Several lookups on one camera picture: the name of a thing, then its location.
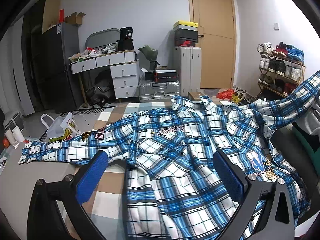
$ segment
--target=white suitcase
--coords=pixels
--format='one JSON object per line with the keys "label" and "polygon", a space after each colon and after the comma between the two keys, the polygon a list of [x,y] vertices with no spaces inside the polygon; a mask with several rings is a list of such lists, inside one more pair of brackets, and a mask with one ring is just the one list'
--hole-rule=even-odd
{"label": "white suitcase", "polygon": [[201,48],[176,47],[173,56],[173,68],[178,73],[182,96],[188,92],[198,92],[201,81]]}

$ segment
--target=wooden table leg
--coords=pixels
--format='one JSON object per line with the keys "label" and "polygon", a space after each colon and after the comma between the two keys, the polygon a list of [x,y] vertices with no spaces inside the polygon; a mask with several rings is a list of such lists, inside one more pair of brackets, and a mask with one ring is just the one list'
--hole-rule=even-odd
{"label": "wooden table leg", "polygon": [[81,78],[81,74],[80,73],[78,73],[78,77],[79,77],[82,97],[83,97],[83,100],[84,100],[84,104],[82,104],[82,107],[86,108],[89,105],[88,105],[88,101],[87,101],[87,98],[86,98],[85,93],[84,93],[84,87],[83,87],[82,78]]}

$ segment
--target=suitcase handle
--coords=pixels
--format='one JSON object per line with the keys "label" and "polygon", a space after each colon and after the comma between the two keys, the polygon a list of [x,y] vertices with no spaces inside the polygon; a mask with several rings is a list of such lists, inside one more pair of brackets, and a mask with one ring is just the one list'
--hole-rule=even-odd
{"label": "suitcase handle", "polygon": [[152,83],[151,83],[151,86],[152,86],[152,87],[166,87],[167,85],[168,85],[167,82],[165,82],[165,83],[155,83],[155,82],[152,82]]}
{"label": "suitcase handle", "polygon": [[152,96],[152,97],[155,98],[157,93],[158,93],[158,94],[161,93],[161,94],[163,94],[165,97],[167,97],[167,95],[165,94],[164,91],[156,91],[156,92],[153,93],[153,96]]}

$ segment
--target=blue gripper pad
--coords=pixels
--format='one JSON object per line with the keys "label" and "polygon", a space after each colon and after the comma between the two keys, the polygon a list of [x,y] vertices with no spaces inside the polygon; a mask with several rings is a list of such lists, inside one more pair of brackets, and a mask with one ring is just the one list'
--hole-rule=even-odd
{"label": "blue gripper pad", "polygon": [[97,158],[94,158],[94,156],[93,159],[91,159],[91,161],[87,164],[89,165],[89,168],[77,183],[76,198],[79,205],[89,201],[94,189],[99,183],[101,176],[108,166],[107,153],[104,151],[98,151],[96,155],[97,154],[99,154],[99,156],[97,156]]}
{"label": "blue gripper pad", "polygon": [[231,199],[242,204],[248,187],[243,171],[220,150],[213,154],[212,161]]}

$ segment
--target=wooden door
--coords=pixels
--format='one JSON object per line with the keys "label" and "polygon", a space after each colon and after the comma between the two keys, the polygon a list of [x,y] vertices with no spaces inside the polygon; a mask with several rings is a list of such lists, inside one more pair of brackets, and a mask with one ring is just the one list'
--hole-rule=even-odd
{"label": "wooden door", "polygon": [[233,0],[191,0],[191,20],[199,24],[201,88],[231,88],[235,68]]}

